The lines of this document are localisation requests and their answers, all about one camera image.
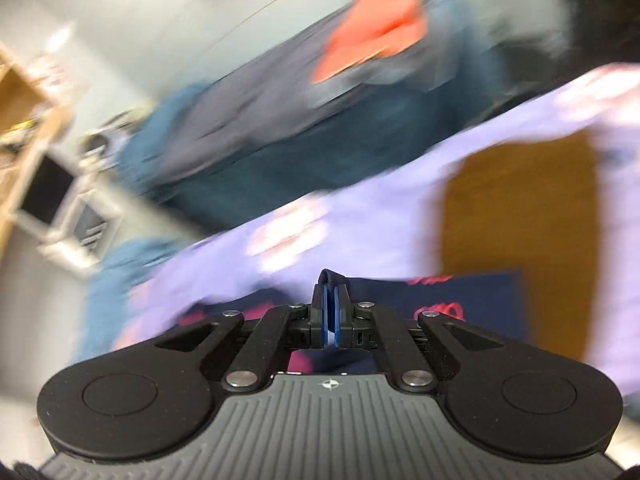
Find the navy sweater with pink stripes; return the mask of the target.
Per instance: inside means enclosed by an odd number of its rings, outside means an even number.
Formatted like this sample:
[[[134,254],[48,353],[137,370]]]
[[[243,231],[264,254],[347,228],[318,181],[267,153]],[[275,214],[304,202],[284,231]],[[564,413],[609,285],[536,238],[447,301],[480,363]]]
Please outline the navy sweater with pink stripes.
[[[345,284],[353,300],[380,303],[402,318],[416,320],[422,312],[434,311],[512,339],[527,341],[529,336],[523,287],[518,274],[513,272],[379,281],[346,278],[323,270],[319,282],[329,286]],[[191,325],[227,310],[238,310],[246,320],[257,320],[269,309],[291,302],[292,296],[281,289],[262,288],[225,304],[210,301],[194,304],[178,316],[175,324]],[[370,353],[358,350],[300,350],[292,354],[288,363],[289,372],[305,374],[356,374],[372,370]]]

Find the lavender floral bed sheet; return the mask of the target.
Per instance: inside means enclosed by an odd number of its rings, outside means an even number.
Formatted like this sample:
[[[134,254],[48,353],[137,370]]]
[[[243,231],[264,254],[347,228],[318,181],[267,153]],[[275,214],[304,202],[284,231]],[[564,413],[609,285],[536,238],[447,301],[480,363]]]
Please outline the lavender floral bed sheet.
[[[324,269],[410,280],[442,270],[442,204],[464,160],[503,143],[587,130],[596,151],[600,264],[583,361],[623,394],[639,389],[639,69],[608,64],[462,131],[410,164],[344,190],[311,194],[178,252],[134,288],[117,347],[154,337],[198,302],[273,287],[310,297]]]

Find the brown folded garment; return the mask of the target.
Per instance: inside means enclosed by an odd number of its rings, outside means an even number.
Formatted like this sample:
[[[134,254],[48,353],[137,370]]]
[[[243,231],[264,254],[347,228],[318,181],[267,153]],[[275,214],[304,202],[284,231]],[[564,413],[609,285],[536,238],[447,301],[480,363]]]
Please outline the brown folded garment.
[[[600,264],[597,154],[587,130],[468,156],[446,185],[448,274],[518,270],[534,343],[582,360]]]

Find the grey blanket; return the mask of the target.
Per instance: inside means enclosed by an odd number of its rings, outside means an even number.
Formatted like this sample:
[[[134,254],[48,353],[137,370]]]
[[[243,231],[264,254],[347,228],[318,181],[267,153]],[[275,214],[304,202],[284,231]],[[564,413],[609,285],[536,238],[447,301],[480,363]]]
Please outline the grey blanket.
[[[315,84],[312,75],[341,8],[216,81],[186,112],[155,171],[168,183],[301,133],[365,98],[370,90],[344,78]]]

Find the grey folded cloth under orange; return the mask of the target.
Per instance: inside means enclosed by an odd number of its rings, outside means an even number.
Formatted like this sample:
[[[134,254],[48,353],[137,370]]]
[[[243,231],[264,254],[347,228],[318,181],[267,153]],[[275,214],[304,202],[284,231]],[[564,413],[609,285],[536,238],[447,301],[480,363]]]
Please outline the grey folded cloth under orange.
[[[451,35],[422,38],[407,50],[390,58],[375,58],[348,68],[326,82],[308,90],[308,101],[320,107],[361,87],[404,84],[423,92],[432,91],[450,81],[459,65],[460,48]]]

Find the white appliance with panel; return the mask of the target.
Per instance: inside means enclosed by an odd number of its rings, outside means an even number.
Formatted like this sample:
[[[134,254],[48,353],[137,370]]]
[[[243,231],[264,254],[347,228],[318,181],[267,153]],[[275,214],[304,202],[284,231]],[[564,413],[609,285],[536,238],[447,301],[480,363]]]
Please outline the white appliance with panel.
[[[25,159],[9,214],[44,258],[83,278],[98,270],[122,223],[96,174],[54,145],[36,146]]]

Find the wooden shelf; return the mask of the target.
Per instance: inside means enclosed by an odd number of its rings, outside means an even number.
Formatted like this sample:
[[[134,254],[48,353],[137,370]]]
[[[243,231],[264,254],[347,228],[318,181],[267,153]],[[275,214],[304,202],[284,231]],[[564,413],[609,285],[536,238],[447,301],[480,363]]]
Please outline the wooden shelf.
[[[70,122],[70,108],[32,79],[1,49],[1,245],[8,244],[16,208],[41,152]]]

